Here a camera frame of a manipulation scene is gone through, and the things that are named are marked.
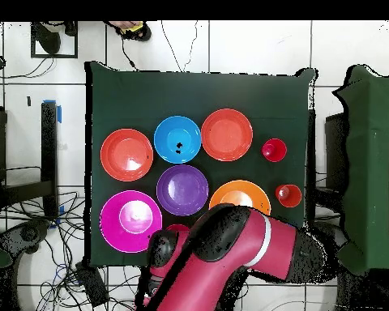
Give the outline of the person's hand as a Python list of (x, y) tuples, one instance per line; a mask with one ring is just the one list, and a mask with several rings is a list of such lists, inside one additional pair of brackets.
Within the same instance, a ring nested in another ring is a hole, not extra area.
[(109, 24), (121, 30), (131, 30), (143, 25), (141, 21), (109, 21)]

